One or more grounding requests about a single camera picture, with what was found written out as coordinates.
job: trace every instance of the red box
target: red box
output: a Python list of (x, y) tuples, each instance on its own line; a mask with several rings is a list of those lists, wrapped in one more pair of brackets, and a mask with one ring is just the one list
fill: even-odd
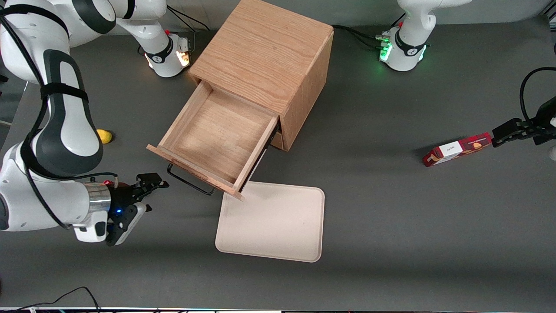
[(431, 167), (436, 164), (463, 157), (464, 155), (481, 151), (491, 143), (492, 137), (490, 137), (489, 133), (454, 141), (449, 144), (437, 146), (431, 150), (431, 152), (423, 157), (423, 163), (425, 163), (426, 167)]

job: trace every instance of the green led light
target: green led light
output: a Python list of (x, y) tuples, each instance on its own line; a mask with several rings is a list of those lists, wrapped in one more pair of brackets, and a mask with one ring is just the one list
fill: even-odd
[(423, 47), (423, 51), (421, 51), (421, 56), (419, 57), (419, 61), (423, 59), (423, 56), (425, 55), (425, 50), (426, 50), (426, 45)]
[(388, 45), (386, 45), (386, 47), (384, 47), (383, 50), (380, 52), (380, 59), (383, 61), (388, 60), (390, 51), (392, 51), (392, 44), (388, 43)]

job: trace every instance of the gray table surface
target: gray table surface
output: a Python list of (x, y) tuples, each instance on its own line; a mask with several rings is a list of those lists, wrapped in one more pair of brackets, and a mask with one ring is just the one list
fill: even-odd
[[(208, 40), (199, 36), (198, 48)], [(398, 73), (336, 31), (327, 84), (293, 148), (269, 150), (258, 167), (255, 181), (326, 193), (316, 263), (218, 252), (222, 194), (179, 183), (145, 149), (193, 82), (157, 77), (129, 36), (75, 48), (95, 124), (117, 135), (97, 170), (126, 182), (159, 172), (171, 187), (147, 198), (154, 211), (119, 247), (81, 243), (60, 228), (1, 232), (0, 305), (51, 301), (85, 285), (102, 306), (556, 311), (550, 145), (518, 141), (433, 168), (420, 161), (425, 147), (520, 116), (522, 78), (556, 65), (547, 21), (438, 26), (430, 42), (415, 70)], [(532, 78), (532, 113), (554, 86), (554, 74)], [(23, 139), (37, 98), (29, 87), (3, 151)], [(61, 305), (91, 304), (83, 293)]]

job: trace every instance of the white label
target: white label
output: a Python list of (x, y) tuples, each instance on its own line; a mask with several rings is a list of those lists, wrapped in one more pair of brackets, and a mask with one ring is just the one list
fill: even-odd
[(438, 148), (440, 149), (440, 152), (442, 152), (443, 157), (440, 158), (440, 160), (435, 164), (440, 164), (452, 160), (453, 158), (457, 157), (460, 153), (463, 152), (463, 148), (461, 147), (458, 141), (441, 145)]

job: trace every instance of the yellow ball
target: yellow ball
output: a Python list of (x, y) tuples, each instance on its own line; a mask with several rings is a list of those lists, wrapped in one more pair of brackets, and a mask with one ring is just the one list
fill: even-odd
[(112, 133), (104, 129), (97, 129), (97, 134), (101, 138), (102, 144), (107, 144), (112, 141)]

